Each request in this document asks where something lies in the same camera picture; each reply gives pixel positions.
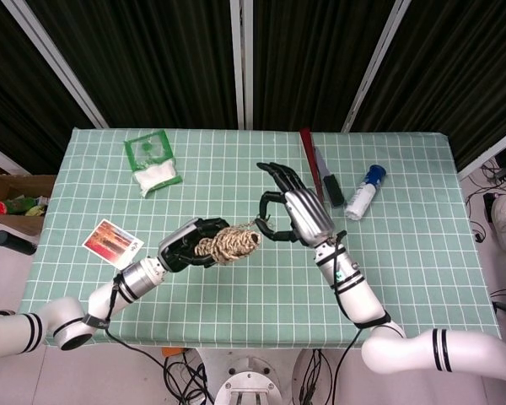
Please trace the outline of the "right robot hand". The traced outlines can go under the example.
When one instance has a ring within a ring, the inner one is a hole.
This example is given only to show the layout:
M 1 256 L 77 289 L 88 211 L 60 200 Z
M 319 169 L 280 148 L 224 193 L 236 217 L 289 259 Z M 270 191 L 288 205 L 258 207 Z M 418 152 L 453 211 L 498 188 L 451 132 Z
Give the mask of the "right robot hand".
M 275 162 L 257 162 L 256 166 L 267 172 L 279 192 L 266 191 L 259 201 L 259 213 L 255 223 L 260 232 L 272 241 L 297 240 L 303 246 L 317 247 L 335 234 L 335 225 L 320 199 L 305 186 L 294 169 Z M 268 203 L 283 204 L 291 221 L 291 230 L 276 231 L 269 227 L 266 209 Z

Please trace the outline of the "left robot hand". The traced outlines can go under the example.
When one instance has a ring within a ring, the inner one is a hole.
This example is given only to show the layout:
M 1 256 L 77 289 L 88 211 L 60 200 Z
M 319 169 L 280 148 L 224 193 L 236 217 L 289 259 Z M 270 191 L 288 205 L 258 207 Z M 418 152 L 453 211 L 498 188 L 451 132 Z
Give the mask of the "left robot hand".
M 171 273 L 179 273 L 189 266 L 210 268 L 216 264 L 213 257 L 197 254 L 195 248 L 202 239 L 212 239 L 228 227 L 229 223 L 221 218 L 191 219 L 160 242 L 158 259 Z

